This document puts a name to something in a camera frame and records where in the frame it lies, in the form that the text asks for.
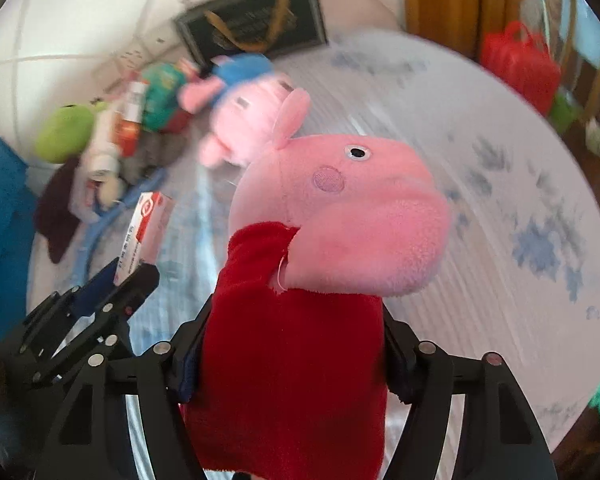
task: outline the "metal screw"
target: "metal screw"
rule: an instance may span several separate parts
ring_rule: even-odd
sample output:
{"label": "metal screw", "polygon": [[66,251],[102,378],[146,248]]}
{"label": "metal screw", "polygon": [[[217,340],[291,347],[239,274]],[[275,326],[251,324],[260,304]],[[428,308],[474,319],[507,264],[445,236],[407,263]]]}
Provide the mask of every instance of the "metal screw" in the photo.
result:
{"label": "metal screw", "polygon": [[500,366],[502,364],[502,356],[496,352],[489,352],[485,355],[484,360],[492,366]]}
{"label": "metal screw", "polygon": [[418,345],[418,350],[426,355],[432,355],[436,353],[436,345],[434,345],[431,341],[422,341]]}
{"label": "metal screw", "polygon": [[154,353],[158,355],[166,354],[169,350],[171,350],[171,345],[166,341],[160,341],[154,345]]}
{"label": "metal screw", "polygon": [[94,354],[89,357],[87,362],[89,363],[89,366],[100,366],[104,362],[104,357],[102,354]]}

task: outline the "red dress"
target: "red dress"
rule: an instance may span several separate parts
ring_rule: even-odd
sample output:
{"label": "red dress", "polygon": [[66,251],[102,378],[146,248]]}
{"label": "red dress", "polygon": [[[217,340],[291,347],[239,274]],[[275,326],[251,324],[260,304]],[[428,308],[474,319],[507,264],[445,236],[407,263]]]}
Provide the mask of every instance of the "red dress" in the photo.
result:
{"label": "red dress", "polygon": [[266,480],[375,480],[384,450],[382,301],[270,277],[297,232],[238,231],[218,277],[200,389],[183,407],[203,468]]}

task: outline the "patterned tablecloth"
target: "patterned tablecloth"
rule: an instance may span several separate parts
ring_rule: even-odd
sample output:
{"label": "patterned tablecloth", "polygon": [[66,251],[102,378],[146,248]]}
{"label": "patterned tablecloth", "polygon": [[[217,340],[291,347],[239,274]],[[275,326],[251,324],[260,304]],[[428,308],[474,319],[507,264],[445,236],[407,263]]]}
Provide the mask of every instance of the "patterned tablecloth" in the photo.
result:
{"label": "patterned tablecloth", "polygon": [[[425,290],[387,305],[448,353],[504,355],[553,449],[600,382],[600,211],[559,138],[478,66],[404,34],[332,38],[276,65],[312,96],[300,135],[400,139],[427,161],[452,206],[448,252]],[[206,120],[194,122],[194,141]],[[136,352],[169,339],[213,291],[238,179],[237,168],[197,165],[195,142],[171,169],[164,191],[177,206],[158,261],[160,287],[130,322]],[[101,241],[93,272],[118,255],[129,217]],[[65,290],[78,241],[57,267],[43,243],[36,246],[30,305],[53,288]],[[385,463],[408,410],[390,397]],[[132,398],[129,407],[136,459],[150,478]],[[440,480],[451,478],[461,421],[458,398]]]}

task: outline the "toothpaste box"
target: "toothpaste box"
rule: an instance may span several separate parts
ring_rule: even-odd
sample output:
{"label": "toothpaste box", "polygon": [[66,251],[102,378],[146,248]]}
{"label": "toothpaste box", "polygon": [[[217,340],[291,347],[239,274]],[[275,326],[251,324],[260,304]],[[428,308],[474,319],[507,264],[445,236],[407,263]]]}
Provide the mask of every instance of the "toothpaste box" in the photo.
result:
{"label": "toothpaste box", "polygon": [[175,202],[159,191],[142,193],[122,244],[114,285],[120,285],[140,262],[155,265]]}

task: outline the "red bag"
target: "red bag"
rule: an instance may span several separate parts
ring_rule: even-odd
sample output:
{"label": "red bag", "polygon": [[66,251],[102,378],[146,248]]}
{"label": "red bag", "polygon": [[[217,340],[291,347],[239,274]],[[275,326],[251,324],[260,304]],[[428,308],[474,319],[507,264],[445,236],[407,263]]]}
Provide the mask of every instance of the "red bag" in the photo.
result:
{"label": "red bag", "polygon": [[551,58],[540,34],[529,33],[522,22],[511,22],[504,32],[485,36],[480,64],[542,115],[549,113],[560,85],[560,65]]}

